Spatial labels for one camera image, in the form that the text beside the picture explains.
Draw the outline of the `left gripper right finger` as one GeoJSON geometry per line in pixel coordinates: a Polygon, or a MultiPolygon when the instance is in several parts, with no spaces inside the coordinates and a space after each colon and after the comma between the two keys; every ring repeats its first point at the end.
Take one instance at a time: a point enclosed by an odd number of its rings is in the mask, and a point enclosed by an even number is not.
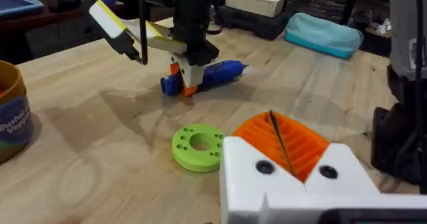
{"type": "Polygon", "coordinates": [[[331,143],[301,123],[270,113],[277,147],[270,158],[284,172],[288,189],[330,195],[379,195],[353,151],[331,143]]]}

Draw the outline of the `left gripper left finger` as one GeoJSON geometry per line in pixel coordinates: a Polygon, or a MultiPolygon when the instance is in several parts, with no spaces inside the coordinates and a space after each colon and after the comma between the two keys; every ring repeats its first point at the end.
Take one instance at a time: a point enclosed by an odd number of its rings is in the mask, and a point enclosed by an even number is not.
{"type": "Polygon", "coordinates": [[[275,111],[257,114],[223,141],[220,167],[222,223],[259,223],[272,194],[303,193],[306,172],[297,167],[302,126],[275,111]]]}

